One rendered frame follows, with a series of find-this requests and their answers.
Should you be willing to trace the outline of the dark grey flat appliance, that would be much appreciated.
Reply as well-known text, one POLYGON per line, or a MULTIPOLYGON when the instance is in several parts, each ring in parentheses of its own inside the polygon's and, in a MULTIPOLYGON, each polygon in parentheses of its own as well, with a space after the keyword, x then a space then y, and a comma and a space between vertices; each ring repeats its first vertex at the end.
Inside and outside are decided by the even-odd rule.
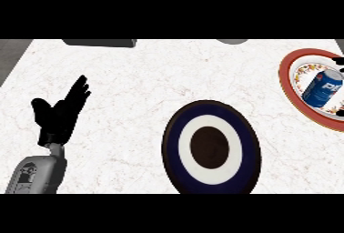
POLYGON ((70 46, 107 46, 129 47, 136 45, 136 39, 65 39, 64 42, 70 46))

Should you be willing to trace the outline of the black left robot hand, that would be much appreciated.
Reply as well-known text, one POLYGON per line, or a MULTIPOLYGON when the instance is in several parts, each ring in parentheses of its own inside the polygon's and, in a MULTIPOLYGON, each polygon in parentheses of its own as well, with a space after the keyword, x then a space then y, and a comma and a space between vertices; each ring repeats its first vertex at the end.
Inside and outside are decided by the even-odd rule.
POLYGON ((46 147, 51 143, 64 145, 73 135, 79 114, 90 96, 86 76, 80 76, 67 97, 52 106, 42 98, 34 98, 31 106, 34 109, 36 122, 40 126, 37 144, 46 147))

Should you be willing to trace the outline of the blue soda can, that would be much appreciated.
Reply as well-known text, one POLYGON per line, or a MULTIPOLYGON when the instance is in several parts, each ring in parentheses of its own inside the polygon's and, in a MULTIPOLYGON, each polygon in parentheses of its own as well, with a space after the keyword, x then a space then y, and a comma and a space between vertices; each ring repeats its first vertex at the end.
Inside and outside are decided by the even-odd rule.
POLYGON ((321 71, 303 93, 306 103, 313 107, 324 107, 338 89, 343 87, 343 81, 344 76, 338 71, 331 69, 321 71))

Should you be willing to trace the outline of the red rimmed floral plate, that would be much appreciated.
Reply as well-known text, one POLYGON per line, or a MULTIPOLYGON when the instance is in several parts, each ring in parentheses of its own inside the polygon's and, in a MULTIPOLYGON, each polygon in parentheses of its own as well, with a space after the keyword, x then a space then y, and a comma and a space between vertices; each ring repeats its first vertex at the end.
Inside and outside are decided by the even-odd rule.
POLYGON ((284 93, 293 105, 310 120, 313 120, 324 127, 334 129, 338 132, 344 132, 344 121, 333 119, 325 115, 322 115, 321 113, 318 113, 312 109, 312 107, 304 103, 303 99, 293 90, 293 83, 291 83, 293 63, 303 56, 319 56, 327 58, 338 57, 338 55, 334 54, 333 52, 316 48, 303 48, 290 52, 281 61, 279 71, 278 71, 279 84, 284 89, 284 93))

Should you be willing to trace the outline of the dark blue ringed plate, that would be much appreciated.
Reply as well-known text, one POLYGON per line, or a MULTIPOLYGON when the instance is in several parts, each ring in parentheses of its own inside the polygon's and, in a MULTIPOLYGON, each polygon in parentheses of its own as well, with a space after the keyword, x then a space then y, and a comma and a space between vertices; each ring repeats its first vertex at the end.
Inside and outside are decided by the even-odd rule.
POLYGON ((247 194, 262 172, 260 142, 242 114, 214 100, 185 105, 166 127, 161 153, 183 194, 247 194))

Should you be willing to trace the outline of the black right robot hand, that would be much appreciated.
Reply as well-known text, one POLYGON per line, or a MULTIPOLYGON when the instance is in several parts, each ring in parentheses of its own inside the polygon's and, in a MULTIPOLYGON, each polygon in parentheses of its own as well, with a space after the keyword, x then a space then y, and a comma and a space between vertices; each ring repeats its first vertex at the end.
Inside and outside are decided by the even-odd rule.
MULTIPOLYGON (((333 60, 337 62, 338 66, 343 66, 340 72, 344 74, 344 57, 334 57, 333 60)), ((337 111, 337 116, 344 117, 344 110, 337 111)))

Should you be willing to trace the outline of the grey rounded object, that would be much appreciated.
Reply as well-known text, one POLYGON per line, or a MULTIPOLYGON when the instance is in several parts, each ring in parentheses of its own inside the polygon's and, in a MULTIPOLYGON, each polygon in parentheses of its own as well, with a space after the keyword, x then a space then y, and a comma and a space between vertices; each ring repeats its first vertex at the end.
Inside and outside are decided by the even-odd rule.
POLYGON ((220 41, 223 44, 228 45, 240 45, 242 43, 245 43, 248 39, 217 39, 217 41, 220 41))

